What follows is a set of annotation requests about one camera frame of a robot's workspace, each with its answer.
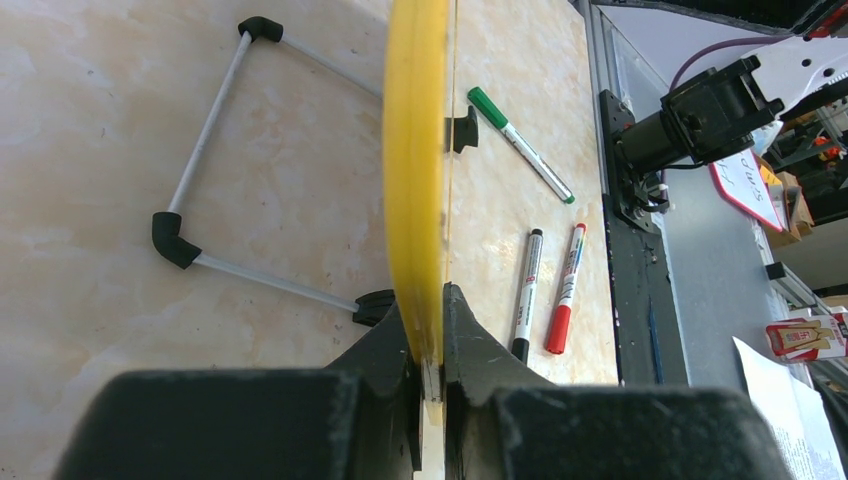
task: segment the beige surface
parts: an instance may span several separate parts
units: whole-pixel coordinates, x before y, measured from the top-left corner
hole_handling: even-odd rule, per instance
[[[525,231],[545,229],[531,366],[557,381],[611,382],[582,23],[566,2],[534,0],[513,19],[492,3],[462,2],[462,97],[484,86],[578,200],[557,205],[484,125],[481,148],[455,160],[451,279],[506,342]],[[256,14],[279,20],[380,84],[389,2],[355,4],[0,6],[0,478],[47,476],[92,396],[119,372],[322,366],[366,332],[310,300],[202,267],[182,272],[149,240],[150,215],[167,207],[232,58],[235,25]],[[501,35],[483,31],[484,21]],[[184,236],[344,298],[387,288],[379,131],[375,99],[286,47],[257,42],[189,195]],[[553,359],[539,354],[541,338],[577,220],[593,237],[575,333],[567,355]]]

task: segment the red marker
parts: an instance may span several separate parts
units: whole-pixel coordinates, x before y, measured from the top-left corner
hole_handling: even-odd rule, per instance
[[[557,355],[565,351],[565,338],[568,336],[568,322],[571,320],[571,304],[574,301],[574,290],[577,287],[577,271],[580,259],[583,257],[583,240],[586,238],[586,224],[578,223],[571,237],[571,250],[568,252],[568,262],[565,265],[562,280],[562,294],[559,305],[554,310],[548,344],[545,346],[551,353]]]

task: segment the marker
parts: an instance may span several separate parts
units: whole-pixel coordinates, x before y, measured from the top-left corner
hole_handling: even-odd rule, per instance
[[[554,310],[554,320],[551,322],[551,332],[545,349],[554,354],[565,351],[565,337],[568,336],[568,322],[571,320],[571,304],[574,301],[574,290],[577,288],[577,272],[580,269],[580,259],[583,258],[583,240],[586,238],[586,224],[578,223],[571,237],[571,251],[568,252],[568,262],[562,279],[562,294],[559,304]]]
[[[557,194],[557,196],[565,203],[571,204],[574,203],[574,194],[571,193],[571,190],[565,186],[565,182],[559,179],[559,177],[551,170],[551,167],[542,160],[542,157],[536,153],[536,150],[533,150],[533,147],[527,143],[527,140],[524,140],[524,137],[518,133],[518,130],[509,123],[509,120],[506,119],[503,113],[498,110],[498,107],[495,106],[494,103],[486,96],[486,93],[483,92],[483,89],[480,87],[474,87],[471,91],[468,92],[468,100],[477,107],[483,113],[483,116],[486,117],[492,125],[495,126],[498,130],[501,131],[504,137],[509,140],[509,143],[518,150],[518,153],[527,160],[527,163],[536,170],[536,173],[542,177],[551,190]]]
[[[518,301],[518,317],[515,319],[515,337],[512,340],[512,354],[527,364],[530,353],[530,324],[533,322],[533,303],[536,301],[536,277],[539,276],[539,262],[542,259],[542,231],[534,228],[527,241],[527,260],[524,263],[524,285],[521,287],[521,299]]]

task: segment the red and white box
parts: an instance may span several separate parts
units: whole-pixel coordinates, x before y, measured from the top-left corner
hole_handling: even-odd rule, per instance
[[[793,318],[766,327],[774,354],[790,363],[848,357],[844,313]]]

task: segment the green marker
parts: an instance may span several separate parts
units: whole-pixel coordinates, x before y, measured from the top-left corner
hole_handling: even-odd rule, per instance
[[[521,136],[520,133],[509,123],[509,120],[506,119],[503,113],[498,110],[498,107],[489,100],[489,97],[483,92],[483,89],[480,87],[474,87],[468,92],[468,99],[471,100],[471,103],[477,107],[483,113],[483,116],[486,117],[492,125],[495,126],[498,130],[501,131],[504,137],[509,140],[509,143],[518,150],[518,153],[527,160],[527,163],[536,170],[536,173],[542,177],[542,180],[551,187],[554,193],[565,203],[574,203],[574,194],[571,193],[571,190],[565,186],[565,182],[559,179],[559,177],[551,170],[551,167],[542,160],[542,157],[536,153],[536,150],[533,150],[533,147],[527,143],[527,140],[524,140],[524,137]]]

